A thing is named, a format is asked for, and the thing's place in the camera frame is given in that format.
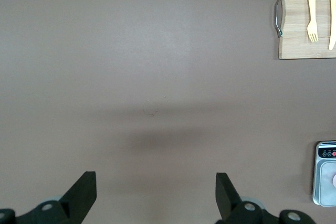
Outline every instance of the metal handle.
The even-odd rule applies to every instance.
[[[274,5],[274,26],[275,26],[275,29],[277,30],[279,38],[282,37],[282,35],[283,35],[282,30],[278,25],[278,5],[279,5],[280,1],[281,0],[277,0],[277,2]]]

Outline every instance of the wooden tray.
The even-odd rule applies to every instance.
[[[308,0],[282,0],[283,36],[280,38],[280,59],[336,58],[336,46],[329,50],[331,27],[330,0],[316,0],[319,42],[311,43],[307,34],[310,21]]]

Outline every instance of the wooden fork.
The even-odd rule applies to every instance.
[[[308,0],[310,11],[310,22],[307,26],[307,33],[311,42],[319,41],[317,35],[317,23],[316,23],[316,0]]]

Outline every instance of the tray handle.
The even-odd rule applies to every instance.
[[[278,33],[279,38],[283,36],[282,30],[281,30],[281,28],[278,24],[278,5],[279,5],[280,2],[281,2],[281,5],[282,5],[282,0],[277,0],[275,5],[274,5],[274,26],[275,26],[275,29]]]

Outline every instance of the silver screw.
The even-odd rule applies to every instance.
[[[42,211],[49,210],[50,208],[52,208],[52,204],[46,204],[42,207]]]
[[[289,212],[288,213],[288,218],[291,219],[291,220],[295,220],[295,221],[301,220],[300,216],[295,212]]]
[[[244,207],[245,207],[246,210],[249,210],[249,211],[256,210],[256,207],[254,205],[252,205],[251,203],[246,203]]]

